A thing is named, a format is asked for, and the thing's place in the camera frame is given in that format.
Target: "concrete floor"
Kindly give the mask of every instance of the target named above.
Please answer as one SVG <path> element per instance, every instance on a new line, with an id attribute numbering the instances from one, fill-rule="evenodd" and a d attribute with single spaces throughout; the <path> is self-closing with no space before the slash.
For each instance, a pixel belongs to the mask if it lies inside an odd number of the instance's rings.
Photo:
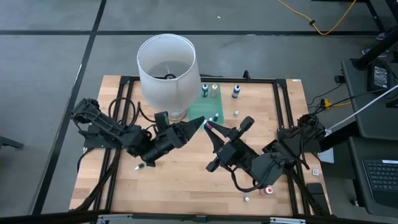
<path id="1" fill-rule="evenodd" d="M 100 0 L 0 0 L 0 30 L 91 30 Z M 327 30 L 349 6 L 348 2 L 286 0 L 311 15 Z M 396 22 L 384 1 L 373 1 L 386 27 Z M 100 30 L 306 30 L 308 21 L 275 1 L 261 0 L 113 0 L 108 1 Z M 365 4 L 356 4 L 338 30 L 377 30 Z M 97 36 L 78 101 L 96 98 L 103 75 L 137 75 L 135 57 L 146 35 Z M 197 50 L 201 73 L 241 77 L 299 78 L 307 101 L 336 86 L 340 61 L 360 57 L 374 37 L 187 35 Z M 39 178 L 53 143 L 87 45 L 87 35 L 0 35 L 0 136 L 25 143 L 16 151 L 0 152 L 0 216 L 29 212 Z M 346 98 L 345 87 L 328 95 Z M 352 113 L 347 106 L 320 115 L 329 127 Z M 68 210 L 76 179 L 76 162 L 83 138 L 74 126 L 67 131 L 45 213 Z M 350 181 L 325 177 L 335 215 L 342 218 L 398 223 L 354 207 Z M 140 223 L 153 223 L 140 220 Z"/>

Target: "desk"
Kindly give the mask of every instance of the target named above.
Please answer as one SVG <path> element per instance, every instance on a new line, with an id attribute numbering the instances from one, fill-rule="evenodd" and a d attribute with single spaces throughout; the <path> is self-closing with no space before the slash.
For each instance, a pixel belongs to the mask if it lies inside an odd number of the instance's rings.
<path id="1" fill-rule="evenodd" d="M 398 73 L 398 64 L 389 63 L 388 65 L 394 73 Z M 350 60 L 342 61 L 341 67 L 349 95 L 366 93 L 367 70 L 361 71 L 354 68 Z M 394 84 L 393 78 L 393 76 L 390 77 L 392 84 Z M 361 109 L 375 97 L 374 94 L 367 94 L 352 99 L 354 111 Z M 372 215 L 398 217 L 398 209 L 378 204 L 373 200 L 362 165 L 362 161 L 367 159 L 398 159 L 398 109 L 386 108 L 385 104 L 388 101 L 391 100 L 380 99 L 376 101 L 357 114 L 355 121 L 334 131 L 321 144 L 322 148 L 328 149 L 329 146 L 339 142 L 347 142 L 348 148 L 346 150 L 341 149 L 341 153 L 346 154 L 345 158 L 336 159 L 352 161 L 352 163 L 344 164 L 344 168 L 354 171 L 354 186 L 356 187 L 359 205 L 365 206 L 368 213 Z"/>
<path id="2" fill-rule="evenodd" d="M 109 103 L 116 97 L 120 79 L 120 76 L 104 76 L 98 95 L 102 111 L 107 111 Z M 231 97 L 236 83 L 221 82 L 220 85 L 224 125 L 235 127 L 246 116 L 252 116 L 256 122 L 242 139 L 258 153 L 262 153 L 261 149 L 277 137 L 276 129 L 279 127 L 272 85 L 240 83 L 242 90 L 238 99 Z M 287 80 L 287 89 L 292 115 L 296 121 L 301 115 L 308 113 L 301 81 Z M 153 119 L 153 114 L 157 111 L 142 98 L 139 82 L 133 84 L 131 99 L 135 103 L 140 101 L 145 114 Z M 284 104 L 281 103 L 281 105 L 282 111 L 285 112 Z M 236 110 L 239 110 L 238 117 L 234 117 Z M 131 117 L 132 113 L 129 113 L 127 120 L 129 121 Z M 284 113 L 285 126 L 287 126 L 286 117 Z M 150 125 L 141 115 L 136 124 L 142 127 Z M 212 150 L 210 139 L 203 129 L 199 129 L 187 145 L 181 149 L 174 149 L 170 154 L 157 160 L 156 168 L 146 167 L 134 171 L 134 167 L 141 163 L 141 160 L 122 152 L 111 211 L 206 215 L 292 215 L 286 176 L 283 175 L 274 184 L 272 195 L 263 195 L 260 190 L 244 194 L 235 188 L 228 171 L 217 169 L 214 173 L 207 172 L 205 167 L 215 158 Z M 103 155 L 103 149 L 94 149 L 82 160 L 70 208 L 79 206 L 93 190 L 100 175 Z M 314 176 L 312 170 L 303 168 L 306 183 L 320 182 L 326 192 L 319 161 L 311 154 L 307 154 L 306 158 L 312 169 L 320 171 L 319 176 Z M 251 187 L 252 180 L 246 173 L 237 170 L 236 175 L 242 187 Z M 104 208 L 107 191 L 108 187 L 105 186 L 100 208 Z M 295 193 L 298 210 L 303 213 L 297 186 L 295 186 Z M 244 202 L 244 196 L 248 196 L 250 201 Z"/>
<path id="3" fill-rule="evenodd" d="M 362 165 L 362 161 L 366 159 L 389 158 L 391 160 L 398 160 L 398 142 L 350 137 L 348 143 L 356 173 L 354 186 L 359 205 L 364 206 L 366 211 L 372 215 L 398 217 L 398 209 L 374 202 Z"/>

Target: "chair leg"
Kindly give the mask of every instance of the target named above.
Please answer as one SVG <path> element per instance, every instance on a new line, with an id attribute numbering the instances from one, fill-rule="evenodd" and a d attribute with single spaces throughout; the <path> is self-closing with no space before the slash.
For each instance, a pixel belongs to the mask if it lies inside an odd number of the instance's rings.
<path id="1" fill-rule="evenodd" d="M 16 149 L 20 149 L 24 146 L 22 143 L 4 137 L 0 137 L 0 143 L 2 146 L 11 146 Z"/>

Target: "wooden tabletop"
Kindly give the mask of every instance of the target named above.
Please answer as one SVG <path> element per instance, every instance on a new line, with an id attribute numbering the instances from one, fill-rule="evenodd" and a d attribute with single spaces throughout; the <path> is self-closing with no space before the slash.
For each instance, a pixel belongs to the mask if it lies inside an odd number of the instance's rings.
<path id="1" fill-rule="evenodd" d="M 102 111 L 108 111 L 109 103 L 115 99 L 120 76 L 106 75 L 99 90 L 98 101 Z M 240 83 L 239 97 L 231 97 L 236 83 L 220 83 L 221 100 L 223 104 L 224 126 L 239 126 L 246 117 L 254 118 L 255 123 L 243 136 L 243 141 L 257 153 L 274 140 L 278 128 L 277 113 L 272 84 Z M 301 115 L 308 113 L 300 80 L 287 80 L 290 104 L 294 121 Z M 127 94 L 127 85 L 123 96 Z M 282 89 L 281 97 L 284 123 L 287 127 L 287 116 L 284 108 Z M 145 114 L 153 119 L 158 112 L 151 108 L 143 99 L 140 82 L 134 82 L 132 101 L 141 102 Z M 121 103 L 120 115 L 123 112 Z M 146 128 L 150 125 L 142 115 L 137 119 L 138 125 Z M 289 188 L 286 176 L 281 176 L 272 186 L 274 193 L 264 195 L 260 190 L 250 193 L 238 191 L 228 171 L 219 168 L 213 173 L 205 167 L 215 158 L 212 153 L 213 145 L 206 132 L 199 129 L 190 142 L 181 149 L 174 149 L 171 153 L 156 161 L 157 167 L 146 167 L 134 171 L 135 166 L 142 161 L 133 158 L 125 151 L 121 154 L 116 185 L 114 190 L 112 212 L 123 213 L 173 213 L 173 214 L 207 214 L 207 215 L 292 215 Z M 81 162 L 80 171 L 73 191 L 70 208 L 76 208 L 98 182 L 104 149 L 95 149 L 85 156 Z M 325 182 L 319 161 L 310 153 L 306 153 L 310 170 L 303 167 L 305 182 L 320 182 L 326 192 Z M 312 174 L 312 169 L 318 169 L 320 175 Z M 242 170 L 236 171 L 238 183 L 241 187 L 252 187 L 252 179 Z M 104 208 L 108 184 L 105 186 L 101 200 Z M 298 209 L 303 213 L 299 188 L 295 185 Z"/>

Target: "black bracket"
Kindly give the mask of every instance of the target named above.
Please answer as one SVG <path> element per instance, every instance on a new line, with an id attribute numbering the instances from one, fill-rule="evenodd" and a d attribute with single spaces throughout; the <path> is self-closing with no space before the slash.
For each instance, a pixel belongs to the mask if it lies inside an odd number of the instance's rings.
<path id="1" fill-rule="evenodd" d="M 131 79 L 131 77 L 129 77 L 129 76 L 122 76 L 121 78 L 120 78 L 120 82 L 119 82 L 119 85 L 125 85 L 125 84 L 127 84 L 129 81 L 130 81 L 130 79 Z"/>
<path id="2" fill-rule="evenodd" d="M 206 223 L 207 222 L 207 216 L 206 215 L 197 215 L 197 223 Z"/>
<path id="3" fill-rule="evenodd" d="M 282 88 L 287 88 L 286 79 L 277 78 L 276 83 Z"/>
<path id="4" fill-rule="evenodd" d="M 85 132 L 85 143 L 84 147 L 87 148 L 109 148 L 109 149 L 115 149 L 119 147 L 117 144 L 113 144 L 109 140 L 105 139 L 102 137 L 100 134 L 98 134 L 100 131 L 99 128 L 97 128 L 94 125 L 90 125 L 87 128 L 87 131 Z"/>
<path id="5" fill-rule="evenodd" d="M 250 75 L 249 75 L 249 71 L 247 71 L 247 70 L 244 71 L 243 78 L 245 78 L 247 82 L 251 79 Z"/>

